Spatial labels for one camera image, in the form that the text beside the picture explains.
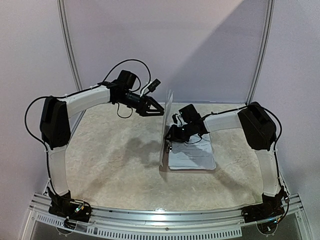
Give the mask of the metal folder clip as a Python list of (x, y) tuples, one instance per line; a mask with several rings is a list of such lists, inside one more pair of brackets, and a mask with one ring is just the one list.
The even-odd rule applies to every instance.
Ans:
[(173, 149), (172, 142), (171, 141), (166, 141), (165, 145), (166, 145), (166, 152), (167, 153), (172, 152), (172, 149)]

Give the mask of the white paper stack remainder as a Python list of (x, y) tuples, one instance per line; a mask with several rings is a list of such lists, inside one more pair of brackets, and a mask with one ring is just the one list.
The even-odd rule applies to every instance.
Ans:
[(172, 142), (168, 153), (170, 170), (206, 170), (216, 168), (212, 142), (209, 134), (193, 135), (189, 142)]

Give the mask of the brown plastic folder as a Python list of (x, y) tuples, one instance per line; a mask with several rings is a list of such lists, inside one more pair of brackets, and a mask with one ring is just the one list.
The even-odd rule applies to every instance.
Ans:
[(163, 166), (163, 159), (164, 155), (166, 153), (166, 140), (165, 140), (165, 135), (168, 132), (168, 118), (171, 112), (171, 106), (173, 102), (173, 96), (174, 96), (174, 91), (173, 90), (167, 90), (166, 92), (166, 99), (164, 102), (164, 115), (162, 118), (162, 131), (161, 131), (161, 149), (160, 149), (160, 155), (159, 155), (159, 166)]

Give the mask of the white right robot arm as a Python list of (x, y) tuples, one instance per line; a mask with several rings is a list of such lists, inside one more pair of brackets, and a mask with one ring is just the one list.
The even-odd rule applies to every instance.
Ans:
[(241, 129), (247, 144), (255, 151), (263, 181), (262, 203), (249, 206), (262, 218), (269, 218), (281, 206), (283, 188), (276, 159), (277, 127), (258, 103), (201, 116), (193, 104), (179, 111), (183, 122), (170, 126), (164, 139), (171, 143), (187, 143), (191, 136), (202, 137), (215, 131)]

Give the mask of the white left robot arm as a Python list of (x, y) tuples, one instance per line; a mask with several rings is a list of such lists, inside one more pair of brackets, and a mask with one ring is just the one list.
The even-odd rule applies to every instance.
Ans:
[(86, 90), (64, 97), (46, 97), (40, 119), (40, 132), (48, 148), (48, 174), (55, 202), (55, 209), (63, 216), (74, 213), (74, 205), (65, 198), (70, 197), (66, 176), (66, 149), (71, 140), (69, 119), (74, 115), (97, 105), (122, 104), (142, 117), (164, 115), (164, 108), (151, 96), (159, 85), (158, 79), (149, 82), (140, 94), (134, 93), (132, 87), (137, 76), (122, 70), (112, 82), (102, 81)]

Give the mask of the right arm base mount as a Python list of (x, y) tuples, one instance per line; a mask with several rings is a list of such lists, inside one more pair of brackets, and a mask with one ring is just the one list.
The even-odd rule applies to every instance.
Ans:
[(273, 220), (275, 224), (280, 223), (288, 214), (290, 199), (284, 198), (286, 210), (284, 210), (281, 198), (262, 195), (262, 203), (248, 205), (241, 209), (241, 216), (245, 223), (259, 222), (262, 220)]

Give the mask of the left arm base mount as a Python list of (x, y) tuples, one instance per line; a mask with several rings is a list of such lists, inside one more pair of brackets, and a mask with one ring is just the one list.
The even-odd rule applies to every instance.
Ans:
[(64, 228), (74, 230), (77, 222), (90, 222), (92, 207), (88, 202), (71, 198), (70, 191), (63, 196), (54, 194), (50, 188), (47, 188), (47, 192), (51, 199), (48, 213), (64, 218)]

